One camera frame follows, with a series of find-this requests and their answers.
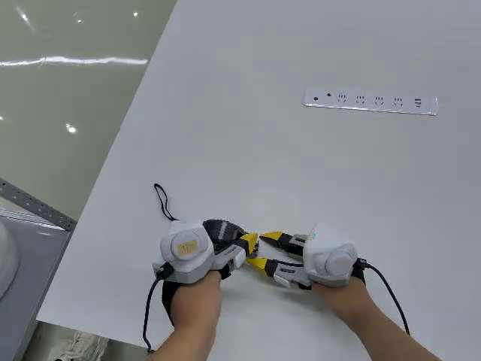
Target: white controller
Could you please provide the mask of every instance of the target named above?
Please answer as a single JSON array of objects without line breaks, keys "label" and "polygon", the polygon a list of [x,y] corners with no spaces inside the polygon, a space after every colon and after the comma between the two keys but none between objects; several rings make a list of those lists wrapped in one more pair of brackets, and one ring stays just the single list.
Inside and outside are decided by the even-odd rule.
[{"label": "white controller", "polygon": [[256,243],[256,233],[247,234],[224,220],[174,220],[160,242],[162,257],[153,263],[154,272],[180,284],[193,284],[210,270],[220,271],[227,278],[244,264]]},{"label": "white controller", "polygon": [[349,282],[357,259],[354,244],[321,223],[307,236],[304,270],[312,281],[332,287],[344,286]]}]

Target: white table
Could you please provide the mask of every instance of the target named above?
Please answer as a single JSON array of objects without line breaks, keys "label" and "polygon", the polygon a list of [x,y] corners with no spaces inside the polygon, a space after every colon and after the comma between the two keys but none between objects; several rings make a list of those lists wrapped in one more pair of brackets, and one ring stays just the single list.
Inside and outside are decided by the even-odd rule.
[{"label": "white table", "polygon": [[[185,220],[339,229],[386,274],[416,339],[473,359],[480,11],[468,1],[179,0],[38,319],[143,344],[150,263],[168,229],[158,181]],[[440,114],[305,108],[308,86],[432,94]],[[368,359],[313,295],[247,267],[223,288],[212,360]],[[370,273],[368,288],[399,321]],[[154,344],[171,331],[160,294]]]}]

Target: black wire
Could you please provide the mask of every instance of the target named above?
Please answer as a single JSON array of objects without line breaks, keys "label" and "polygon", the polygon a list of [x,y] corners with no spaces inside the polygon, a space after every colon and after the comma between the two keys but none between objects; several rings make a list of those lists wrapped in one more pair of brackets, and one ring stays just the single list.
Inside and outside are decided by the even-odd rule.
[{"label": "black wire", "polygon": [[401,308],[401,305],[399,305],[399,302],[398,302],[398,299],[396,299],[396,296],[394,296],[394,292],[392,292],[392,289],[391,289],[391,287],[389,286],[388,281],[384,278],[384,276],[383,276],[383,274],[381,273],[381,271],[380,271],[379,269],[377,269],[376,267],[374,267],[373,265],[370,265],[369,263],[365,263],[365,264],[364,264],[364,267],[365,267],[365,268],[370,268],[370,269],[372,269],[373,271],[375,271],[375,272],[377,273],[377,275],[381,278],[381,280],[383,280],[384,285],[385,285],[386,288],[388,289],[389,294],[390,294],[391,297],[392,297],[392,300],[393,300],[394,303],[396,304],[396,307],[398,308],[399,313],[401,314],[401,318],[402,318],[403,324],[404,324],[404,329],[406,330],[406,333],[407,333],[409,336],[411,336],[411,333],[410,333],[410,331],[409,331],[409,326],[407,325],[406,317],[404,316],[403,309]]},{"label": "black wire", "polygon": [[149,340],[147,339],[147,323],[149,322],[149,312],[150,312],[150,301],[152,299],[152,294],[154,289],[156,288],[157,284],[161,281],[162,279],[160,277],[157,277],[156,280],[153,282],[149,295],[147,296],[147,303],[145,305],[145,317],[144,317],[144,331],[142,332],[142,338],[144,339],[145,343],[147,344],[147,353],[152,353],[152,345],[150,344]]},{"label": "black wire", "polygon": [[[158,183],[154,183],[153,184],[153,187],[156,189],[156,192],[157,192],[157,196],[159,197],[159,201],[160,201],[160,208],[162,209],[162,213],[167,217],[168,220],[170,221],[173,221],[173,220],[178,220],[177,218],[175,218],[172,213],[168,210],[168,197],[167,197],[167,193],[165,192],[164,188],[162,188],[162,186]],[[162,191],[162,193],[164,193],[164,197],[165,197],[165,204],[164,204],[164,200],[162,199],[162,197],[160,196],[160,193],[159,193],[159,190]]]}]

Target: white power strip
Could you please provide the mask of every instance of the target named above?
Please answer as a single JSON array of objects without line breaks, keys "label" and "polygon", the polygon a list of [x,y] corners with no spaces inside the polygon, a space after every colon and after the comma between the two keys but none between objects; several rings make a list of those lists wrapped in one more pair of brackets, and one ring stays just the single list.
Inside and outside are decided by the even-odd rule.
[{"label": "white power strip", "polygon": [[412,96],[338,89],[308,89],[307,107],[386,111],[389,113],[437,115],[439,105],[433,96]]}]

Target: glossy floor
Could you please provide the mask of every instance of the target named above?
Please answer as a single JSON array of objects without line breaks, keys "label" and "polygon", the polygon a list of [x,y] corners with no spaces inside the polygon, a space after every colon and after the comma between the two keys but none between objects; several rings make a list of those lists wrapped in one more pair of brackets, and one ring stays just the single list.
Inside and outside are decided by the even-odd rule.
[{"label": "glossy floor", "polygon": [[[174,3],[2,1],[0,177],[77,219]],[[70,332],[42,324],[26,359]],[[144,354],[113,342],[105,359]]]}]

